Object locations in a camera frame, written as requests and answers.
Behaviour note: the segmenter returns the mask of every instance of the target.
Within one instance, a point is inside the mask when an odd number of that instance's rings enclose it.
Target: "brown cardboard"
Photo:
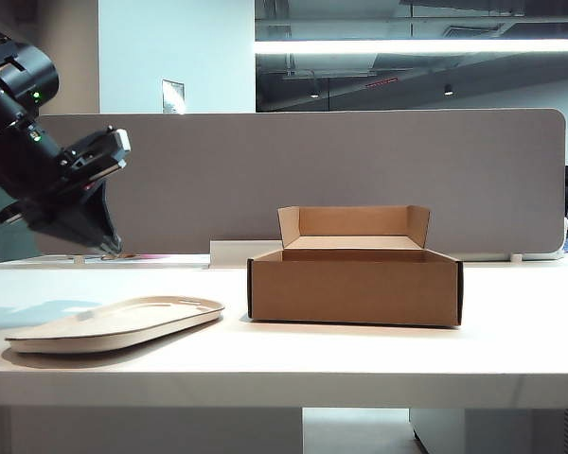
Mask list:
[[[462,263],[423,249],[427,208],[287,207],[278,215],[284,249],[248,261],[250,317],[461,324]]]

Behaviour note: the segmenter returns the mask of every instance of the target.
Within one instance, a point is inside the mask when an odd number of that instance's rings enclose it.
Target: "floor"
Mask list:
[[[423,454],[408,410],[303,409],[305,454]]]

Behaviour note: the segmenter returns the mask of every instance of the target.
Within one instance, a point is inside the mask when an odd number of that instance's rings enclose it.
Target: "ceiling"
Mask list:
[[[568,38],[554,16],[568,20],[568,0],[256,0],[256,39]],[[257,110],[353,109],[366,98],[372,108],[409,108],[441,97],[442,81],[470,96],[493,81],[498,91],[563,78],[568,55],[260,55]]]

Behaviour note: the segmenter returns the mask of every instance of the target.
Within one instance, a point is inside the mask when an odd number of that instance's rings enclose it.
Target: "gray partition panel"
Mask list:
[[[563,240],[565,121],[549,109],[44,116],[62,145],[111,124],[129,165],[108,199],[126,251],[279,238],[287,205],[419,204],[427,247],[547,253]],[[41,241],[45,252],[71,247]]]

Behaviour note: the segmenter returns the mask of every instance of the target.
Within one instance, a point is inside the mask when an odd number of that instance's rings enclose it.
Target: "desk leg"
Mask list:
[[[568,452],[568,410],[410,409],[429,454]]]
[[[4,450],[0,454],[303,452],[301,409],[13,407],[8,414],[1,411],[0,449]]]

